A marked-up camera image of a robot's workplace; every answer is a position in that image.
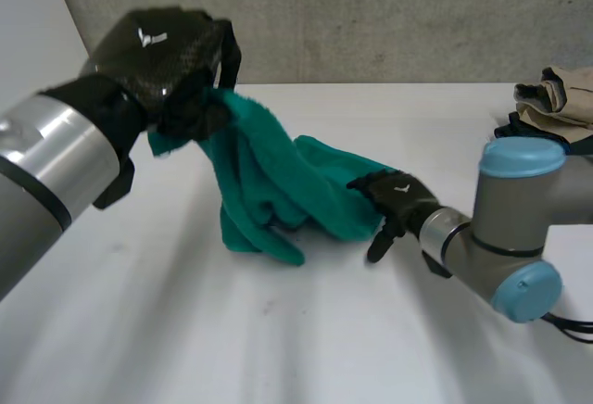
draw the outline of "blue joint cap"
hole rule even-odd
[[[544,260],[520,268],[500,284],[490,305],[513,322],[530,322],[549,312],[562,292],[556,269]]]
[[[488,143],[480,160],[480,172],[501,179],[536,177],[564,164],[561,145],[545,138],[505,137]]]

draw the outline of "white table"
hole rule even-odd
[[[513,109],[509,84],[238,91],[291,135],[410,171],[466,213],[481,148]],[[300,268],[234,254],[197,146],[154,159],[141,137],[132,159],[132,193],[83,214],[0,305],[1,402],[591,402],[593,352],[434,276],[412,237],[371,268],[367,244],[311,230]],[[587,233],[552,229],[546,258],[566,282],[562,312],[590,319]]]

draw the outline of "beige cloth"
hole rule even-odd
[[[593,68],[542,71],[541,84],[515,86],[521,121],[569,143],[593,135]]]

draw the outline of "green towel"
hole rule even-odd
[[[295,229],[308,220],[341,240],[372,237],[382,216],[346,184],[385,165],[312,137],[293,142],[268,109],[232,91],[211,89],[208,96],[233,114],[229,126],[199,143],[221,189],[222,240],[229,249],[300,265],[303,253],[273,228]],[[185,144],[158,133],[148,140],[156,156]]]

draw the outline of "white logo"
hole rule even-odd
[[[167,39],[167,33],[164,32],[160,35],[156,35],[156,36],[150,36],[150,35],[144,35],[144,33],[142,32],[142,28],[138,28],[138,37],[140,38],[140,42],[142,43],[142,47],[146,47],[149,44],[156,44],[156,43],[160,43],[163,42]]]
[[[393,188],[394,191],[399,191],[401,193],[408,193],[408,190],[410,189],[410,184],[408,183],[408,186],[404,187],[404,188],[398,188],[397,186],[395,188]]]

